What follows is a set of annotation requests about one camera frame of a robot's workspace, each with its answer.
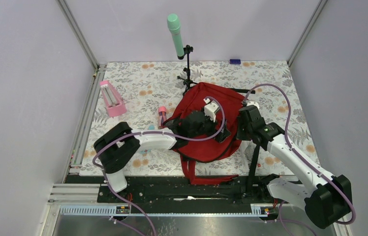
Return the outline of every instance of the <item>green microphone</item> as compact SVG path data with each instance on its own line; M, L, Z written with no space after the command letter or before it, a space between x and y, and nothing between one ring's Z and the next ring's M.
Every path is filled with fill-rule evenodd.
M170 14L167 18L168 29L172 34L172 40L174 41L175 51L177 51L178 59L184 59L184 47L183 40L181 39L181 24L176 14Z

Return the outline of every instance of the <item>pink object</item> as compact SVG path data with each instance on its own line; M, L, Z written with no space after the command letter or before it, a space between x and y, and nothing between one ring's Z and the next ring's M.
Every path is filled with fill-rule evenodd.
M127 109L119 92L109 81L100 82L100 90L103 95L104 104L106 104L107 114L110 117L117 117L124 114Z
M167 108L162 106L158 108L158 129L162 129L164 121L167 120Z

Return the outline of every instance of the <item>gray wall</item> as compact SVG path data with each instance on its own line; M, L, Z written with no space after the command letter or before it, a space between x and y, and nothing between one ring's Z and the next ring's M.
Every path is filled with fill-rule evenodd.
M368 236L368 1L329 1L292 66L322 165L352 182Z
M0 235L37 230L92 73L56 1L0 1Z
M67 0L99 63L178 60L167 16L192 60L286 60L319 0Z

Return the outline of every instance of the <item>floral tablecloth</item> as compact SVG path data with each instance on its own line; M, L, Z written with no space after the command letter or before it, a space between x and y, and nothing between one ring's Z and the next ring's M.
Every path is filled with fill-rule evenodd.
M104 75L117 88L126 102L127 112L110 118L99 95L97 107L88 137L80 175L100 176L101 170L92 164L95 150L93 143L121 121L132 128L145 129L157 123L157 110L165 106L167 117L171 116L182 98L184 85L177 75L185 78L185 61L178 62L112 62L108 63ZM285 61L244 61L231 65L227 61L203 61L190 64L191 78L195 82L207 82L227 88L250 89L261 83L272 83L281 87L292 104L289 125L291 139L310 158L319 162L306 119L300 106L290 70ZM284 127L288 114L284 97L272 87L261 87L249 97L259 103L261 115L266 122L276 122ZM248 144L231 157L211 163L197 163L197 175L247 175L254 144ZM293 173L276 157L262 150L256 166L256 175L292 175ZM135 154L124 168L126 176L183 176L180 156L171 150L151 150L146 154Z

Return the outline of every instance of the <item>red bag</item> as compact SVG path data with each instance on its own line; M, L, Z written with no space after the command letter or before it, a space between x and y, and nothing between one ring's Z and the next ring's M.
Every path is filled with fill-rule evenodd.
M184 95L172 117L166 120L165 123L175 119L183 119L193 111L200 111L206 105L203 100L206 96L215 98L222 105L226 118L226 126L231 132L231 135L222 143L217 142L214 138L201 142L189 141L186 146L174 150L181 155L183 173L189 178L191 184L220 184L237 177L237 175L220 178L196 177L195 165L196 162L207 163L224 159L232 155L239 148L241 141L236 140L236 133L238 130L237 116L239 115L239 109L242 108L242 100L244 99L242 95L229 88L198 83ZM222 122L221 111L217 112L216 120L216 129L219 129ZM207 135L201 135L196 138L205 137Z

